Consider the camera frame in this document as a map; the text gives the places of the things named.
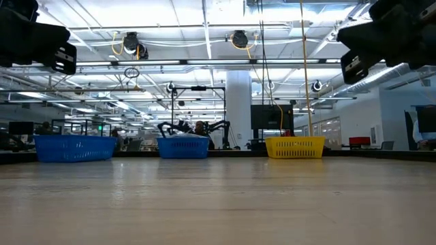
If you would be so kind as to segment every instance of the security camera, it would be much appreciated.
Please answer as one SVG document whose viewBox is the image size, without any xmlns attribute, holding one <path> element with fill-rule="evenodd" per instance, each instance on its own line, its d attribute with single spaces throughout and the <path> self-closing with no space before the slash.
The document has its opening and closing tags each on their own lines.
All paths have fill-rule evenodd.
<svg viewBox="0 0 436 245">
<path fill-rule="evenodd" d="M 312 91 L 314 93 L 318 93 L 321 91 L 321 89 L 322 89 L 322 83 L 319 80 L 316 80 L 316 82 L 312 84 Z"/>
</svg>

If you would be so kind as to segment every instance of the plastic basket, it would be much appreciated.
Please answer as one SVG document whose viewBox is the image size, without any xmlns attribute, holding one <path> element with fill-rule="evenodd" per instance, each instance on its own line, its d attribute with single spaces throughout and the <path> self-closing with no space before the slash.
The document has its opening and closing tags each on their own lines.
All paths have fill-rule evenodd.
<svg viewBox="0 0 436 245">
<path fill-rule="evenodd" d="M 84 135 L 35 136 L 38 160 L 44 163 L 76 163 L 112 158 L 114 137 Z"/>
<path fill-rule="evenodd" d="M 266 138 L 268 156 L 275 159 L 320 159 L 325 137 L 270 137 Z"/>
<path fill-rule="evenodd" d="M 157 138 L 159 154 L 163 159 L 204 159 L 209 139 L 196 137 Z"/>
</svg>

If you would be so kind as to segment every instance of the black robotic arm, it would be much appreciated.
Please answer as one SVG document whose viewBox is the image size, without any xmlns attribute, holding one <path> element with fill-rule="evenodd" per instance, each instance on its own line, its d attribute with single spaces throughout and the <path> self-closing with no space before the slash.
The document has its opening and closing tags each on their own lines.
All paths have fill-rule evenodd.
<svg viewBox="0 0 436 245">
<path fill-rule="evenodd" d="M 355 84 L 385 60 L 411 69 L 436 65 L 436 1 L 379 0 L 369 10 L 372 22 L 339 30 L 350 51 L 341 59 L 346 84 Z"/>
</svg>

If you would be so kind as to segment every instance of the computer monitor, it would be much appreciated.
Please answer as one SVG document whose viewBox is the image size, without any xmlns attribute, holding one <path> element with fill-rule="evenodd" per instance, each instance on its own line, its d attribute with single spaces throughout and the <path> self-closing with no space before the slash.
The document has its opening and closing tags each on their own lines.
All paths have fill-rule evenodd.
<svg viewBox="0 0 436 245">
<path fill-rule="evenodd" d="M 9 134 L 33 135 L 33 122 L 9 122 Z"/>
<path fill-rule="evenodd" d="M 420 133 L 436 132 L 436 106 L 416 108 Z"/>
<path fill-rule="evenodd" d="M 294 129 L 294 111 L 292 105 L 280 105 L 283 110 L 281 129 Z M 252 105 L 251 129 L 280 129 L 281 110 L 277 105 Z"/>
</svg>

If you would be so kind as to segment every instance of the person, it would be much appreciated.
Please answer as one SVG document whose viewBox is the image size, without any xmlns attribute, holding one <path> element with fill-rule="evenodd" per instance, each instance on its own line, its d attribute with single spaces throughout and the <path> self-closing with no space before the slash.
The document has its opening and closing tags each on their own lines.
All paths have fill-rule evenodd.
<svg viewBox="0 0 436 245">
<path fill-rule="evenodd" d="M 204 130 L 204 122 L 198 121 L 196 122 L 196 128 L 194 130 L 196 135 L 204 136 L 209 138 L 209 150 L 215 149 L 215 144 L 212 141 L 211 136 Z"/>
<path fill-rule="evenodd" d="M 52 135 L 53 131 L 50 128 L 49 122 L 43 122 L 42 126 L 37 128 L 35 133 L 38 135 Z"/>
<path fill-rule="evenodd" d="M 124 140 L 121 137 L 121 135 L 119 135 L 118 130 L 116 129 L 112 130 L 112 137 L 116 138 L 115 151 L 116 152 L 121 151 L 121 149 L 123 148 Z"/>
<path fill-rule="evenodd" d="M 414 140 L 418 150 L 432 150 L 429 140 L 436 140 L 436 133 L 420 133 L 418 120 L 414 123 Z"/>
</svg>

